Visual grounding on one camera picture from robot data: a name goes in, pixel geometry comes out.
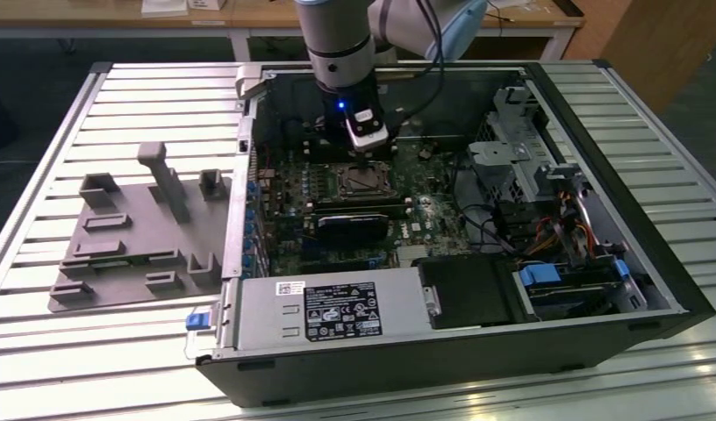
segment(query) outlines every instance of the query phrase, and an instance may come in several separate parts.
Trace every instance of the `desk leg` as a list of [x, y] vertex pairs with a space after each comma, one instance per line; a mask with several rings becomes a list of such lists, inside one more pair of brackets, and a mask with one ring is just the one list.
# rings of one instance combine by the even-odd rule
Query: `desk leg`
[[568, 42], [574, 35], [574, 28], [560, 28], [556, 30], [554, 36], [548, 39], [548, 44], [543, 50], [542, 60], [560, 60], [567, 51]]
[[250, 51], [250, 30], [234, 29], [228, 38], [234, 47], [234, 58], [239, 62], [252, 61], [252, 52]]

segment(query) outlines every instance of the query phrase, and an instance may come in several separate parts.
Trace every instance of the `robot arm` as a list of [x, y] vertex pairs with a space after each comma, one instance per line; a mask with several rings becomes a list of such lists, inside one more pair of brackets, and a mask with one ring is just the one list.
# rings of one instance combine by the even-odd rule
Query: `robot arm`
[[[442, 26], [446, 61], [467, 49], [486, 13], [484, 0], [422, 0]], [[346, 130], [358, 152], [390, 139], [375, 76], [376, 42], [436, 56], [435, 34], [418, 0], [296, 0], [311, 65], [323, 91], [327, 125]]]

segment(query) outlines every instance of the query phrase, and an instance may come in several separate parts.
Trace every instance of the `power supply label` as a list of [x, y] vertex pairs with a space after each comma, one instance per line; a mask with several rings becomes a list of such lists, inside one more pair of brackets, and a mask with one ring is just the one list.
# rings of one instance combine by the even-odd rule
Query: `power supply label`
[[303, 300], [311, 342], [382, 334], [374, 282], [306, 288]]

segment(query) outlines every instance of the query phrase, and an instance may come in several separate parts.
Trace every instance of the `wooden desk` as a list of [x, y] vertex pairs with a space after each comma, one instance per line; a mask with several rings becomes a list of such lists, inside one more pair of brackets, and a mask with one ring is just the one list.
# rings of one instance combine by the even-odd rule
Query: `wooden desk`
[[[583, 18], [571, 18], [552, 0], [502, 10], [512, 22], [487, 16], [479, 37], [547, 39], [542, 59], [560, 58]], [[238, 61], [251, 61], [251, 37], [300, 37], [292, 0], [228, 0], [222, 11], [141, 17], [141, 0], [0, 0], [0, 38], [226, 37]]]
[[234, 0], [222, 11], [141, 17], [141, 0], [0, 0], [0, 38], [231, 38]]
[[143, 18], [141, 0], [0, 0], [0, 28], [192, 28], [231, 26], [234, 0], [220, 11]]
[[[232, 42], [238, 61], [251, 61], [248, 39], [251, 37], [300, 37], [299, 17], [292, 0], [230, 0], [234, 1]], [[583, 18], [574, 18], [560, 10], [552, 0], [535, 0], [526, 7], [502, 9], [502, 17], [514, 22], [502, 22], [486, 16], [479, 37], [536, 37], [547, 38], [543, 60], [558, 60]]]

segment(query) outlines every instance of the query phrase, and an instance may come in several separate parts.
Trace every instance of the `slotted metal surface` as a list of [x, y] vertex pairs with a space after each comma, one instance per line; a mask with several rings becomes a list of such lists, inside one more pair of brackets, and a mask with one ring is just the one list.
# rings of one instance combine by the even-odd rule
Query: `slotted metal surface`
[[[546, 69], [716, 308], [716, 186], [606, 72], [590, 62]], [[53, 170], [1, 250], [0, 419], [716, 419], [716, 317], [563, 375], [242, 410], [186, 355], [184, 318], [215, 296], [51, 314], [48, 288], [84, 174], [111, 171], [119, 184], [148, 182], [132, 160], [148, 139], [170, 142], [168, 162], [183, 178], [210, 167], [230, 170], [238, 133], [235, 64], [116, 65], [93, 79], [55, 140], [64, 147], [55, 148]], [[203, 336], [196, 347], [211, 341]]]

